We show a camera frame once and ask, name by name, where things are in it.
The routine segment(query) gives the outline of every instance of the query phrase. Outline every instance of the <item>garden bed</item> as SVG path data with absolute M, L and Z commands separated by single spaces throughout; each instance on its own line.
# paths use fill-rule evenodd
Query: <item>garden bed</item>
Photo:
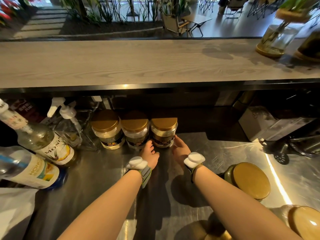
M 38 11 L 37 7 L 29 6 L 26 10 L 17 10 L 16 16 L 12 16 L 10 20 L 6 20 L 7 25 L 0 27 L 0 39 L 10 39 L 15 33 L 19 32 L 24 25 Z
M 66 19 L 60 35 L 87 35 L 114 32 L 127 32 L 145 29 L 162 28 L 162 21 L 156 22 L 126 22 L 126 23 L 106 23 L 101 22 L 99 25 L 85 23 L 81 20 L 72 19 L 70 16 Z

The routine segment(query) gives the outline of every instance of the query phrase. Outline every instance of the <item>metal countertop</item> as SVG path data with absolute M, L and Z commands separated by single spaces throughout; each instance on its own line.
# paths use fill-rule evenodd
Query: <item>metal countertop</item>
M 204 165 L 215 173 L 240 162 L 262 169 L 271 184 L 271 193 L 261 201 L 266 207 L 297 204 L 320 210 L 320 160 L 289 155 L 289 164 L 282 165 L 273 155 L 264 153 L 260 143 L 210 141 L 204 132 L 178 136 L 191 151 L 203 154 Z M 198 240 L 195 226 L 206 224 L 213 211 L 197 188 L 185 180 L 171 150 L 156 151 L 160 152 L 157 168 L 147 187 L 139 191 L 118 239 Z M 80 155 L 62 188 L 37 193 L 26 240 L 57 239 L 91 202 L 122 177 L 124 166 L 138 152 L 125 145 L 117 150 L 82 151 Z

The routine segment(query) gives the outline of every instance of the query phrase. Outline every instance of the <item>gold lid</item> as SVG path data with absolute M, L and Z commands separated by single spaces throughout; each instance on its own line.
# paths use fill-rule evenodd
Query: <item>gold lid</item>
M 304 240 L 320 238 L 320 212 L 311 207 L 301 206 L 294 210 L 293 225 L 293 230 Z
M 237 164 L 233 170 L 233 178 L 238 188 L 254 199 L 264 199 L 271 191 L 268 177 L 254 164 L 248 162 Z
M 95 113 L 91 120 L 92 128 L 100 133 L 112 131 L 118 124 L 119 117 L 111 109 L 105 109 Z
M 178 118 L 154 118 L 151 121 L 159 131 L 170 131 L 177 125 Z
M 148 118 L 142 112 L 131 111 L 123 116 L 121 125 L 126 131 L 137 133 L 146 128 L 148 125 Z

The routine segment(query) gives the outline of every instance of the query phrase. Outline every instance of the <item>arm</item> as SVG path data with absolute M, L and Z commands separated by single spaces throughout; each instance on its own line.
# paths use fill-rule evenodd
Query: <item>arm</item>
M 154 169 L 159 153 L 151 141 L 140 156 Z M 130 170 L 115 185 L 91 203 L 62 233 L 58 240 L 116 239 L 142 184 L 137 170 Z
M 188 146 L 176 136 L 173 154 L 181 166 L 189 153 Z M 260 202 L 205 166 L 196 167 L 193 181 L 234 239 L 302 240 Z

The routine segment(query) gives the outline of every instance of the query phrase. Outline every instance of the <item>wooden countertop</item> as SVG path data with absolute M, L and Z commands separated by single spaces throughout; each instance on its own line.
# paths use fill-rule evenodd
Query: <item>wooden countertop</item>
M 259 39 L 0 42 L 0 90 L 320 78 L 318 64 L 255 52 Z M 295 50 L 302 41 L 294 40 Z

